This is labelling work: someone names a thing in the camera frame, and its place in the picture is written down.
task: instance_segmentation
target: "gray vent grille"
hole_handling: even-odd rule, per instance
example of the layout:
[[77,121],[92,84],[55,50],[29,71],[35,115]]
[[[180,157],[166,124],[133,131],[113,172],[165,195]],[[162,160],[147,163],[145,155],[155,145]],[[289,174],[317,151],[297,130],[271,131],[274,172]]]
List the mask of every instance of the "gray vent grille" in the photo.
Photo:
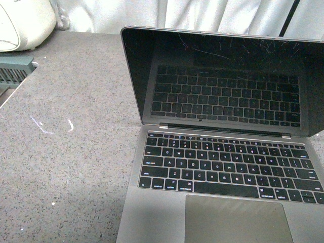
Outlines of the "gray vent grille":
[[15,89],[34,71],[32,57],[0,56],[0,89]]

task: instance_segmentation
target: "laptop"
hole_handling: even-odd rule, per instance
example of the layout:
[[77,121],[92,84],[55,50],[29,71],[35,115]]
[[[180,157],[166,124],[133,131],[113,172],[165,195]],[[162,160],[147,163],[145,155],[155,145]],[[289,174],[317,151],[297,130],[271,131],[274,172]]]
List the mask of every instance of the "laptop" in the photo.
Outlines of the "laptop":
[[121,37],[143,126],[117,242],[323,242],[324,43]]

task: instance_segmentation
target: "function key row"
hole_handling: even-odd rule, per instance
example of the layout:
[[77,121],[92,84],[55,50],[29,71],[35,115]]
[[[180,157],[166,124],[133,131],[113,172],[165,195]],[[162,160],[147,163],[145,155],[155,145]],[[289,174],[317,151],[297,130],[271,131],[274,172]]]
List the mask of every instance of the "function key row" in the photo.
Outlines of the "function key row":
[[198,141],[209,141],[209,142],[220,142],[220,143],[232,143],[232,144],[244,144],[244,145],[255,145],[255,146],[266,146],[266,147],[276,147],[276,148],[296,148],[305,149],[302,145],[292,145],[292,144],[280,144],[280,143],[268,143],[268,142],[254,142],[246,140],[233,140],[233,139],[217,139],[217,138],[204,138],[204,137],[194,137],[194,136],[182,136],[182,135],[171,135],[171,134],[159,134],[159,133],[148,133],[148,137],[156,138],[174,138],[179,140],[198,140]]

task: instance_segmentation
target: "granite countertop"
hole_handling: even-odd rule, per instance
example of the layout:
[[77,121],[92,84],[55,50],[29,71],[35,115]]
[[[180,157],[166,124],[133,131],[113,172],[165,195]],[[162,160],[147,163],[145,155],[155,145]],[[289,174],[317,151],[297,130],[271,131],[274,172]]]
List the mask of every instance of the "granite countertop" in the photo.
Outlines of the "granite countertop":
[[0,242],[115,242],[141,126],[120,36],[23,54],[39,67],[0,110]]

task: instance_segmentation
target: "shift key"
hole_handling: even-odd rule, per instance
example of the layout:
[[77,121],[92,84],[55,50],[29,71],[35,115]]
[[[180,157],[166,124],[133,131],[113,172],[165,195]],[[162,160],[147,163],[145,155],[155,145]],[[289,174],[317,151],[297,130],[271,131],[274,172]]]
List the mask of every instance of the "shift key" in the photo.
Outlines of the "shift key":
[[143,166],[141,176],[168,177],[168,168]]

